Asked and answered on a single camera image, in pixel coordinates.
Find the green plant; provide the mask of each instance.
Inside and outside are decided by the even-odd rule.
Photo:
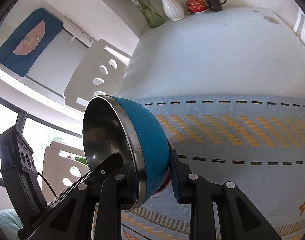
[[[84,165],[87,165],[87,166],[88,166],[87,160],[86,160],[85,157],[75,157],[75,161],[80,162],[80,163],[83,163]]]

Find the glass vase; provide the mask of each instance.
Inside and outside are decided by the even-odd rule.
[[[140,4],[139,10],[145,17],[150,28],[156,28],[165,22],[150,1],[145,4]]]
[[[131,0],[136,5],[142,15],[145,17],[150,28],[156,28],[162,25],[165,20],[154,8],[150,0]]]

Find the brown teapot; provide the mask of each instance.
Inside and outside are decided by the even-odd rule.
[[[209,4],[209,8],[214,12],[219,12],[222,10],[222,4],[226,3],[227,0],[224,0],[223,3],[220,3],[220,0],[206,0]]]

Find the white chair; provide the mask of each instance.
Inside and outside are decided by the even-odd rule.
[[[69,179],[72,183],[79,179],[79,177],[74,176],[71,173],[70,170],[72,167],[77,167],[81,176],[89,171],[88,166],[70,158],[59,156],[60,150],[83,157],[85,156],[84,151],[55,141],[51,142],[50,146],[46,147],[42,173],[56,195],[59,195],[68,187],[62,182],[64,178]],[[42,181],[41,186],[42,193],[49,203],[54,198],[54,195],[44,181]]]
[[[105,40],[95,41],[73,73],[64,92],[65,105],[85,111],[88,101],[96,95],[115,95],[130,56]]]
[[[294,32],[298,36],[298,38],[302,41],[305,45],[305,14],[299,8],[297,22],[294,26]]]

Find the bolt head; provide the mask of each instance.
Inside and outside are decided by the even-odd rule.
[[[124,174],[118,173],[115,175],[115,180],[122,180],[124,177]]]
[[[86,188],[87,188],[87,184],[86,183],[80,183],[77,186],[77,189],[79,189],[79,190],[85,190]]]
[[[226,187],[227,188],[234,188],[235,186],[236,185],[233,182],[231,182],[231,181],[226,182]]]
[[[190,174],[188,175],[188,178],[189,178],[189,179],[198,179],[198,175],[195,174],[195,173],[190,173]]]

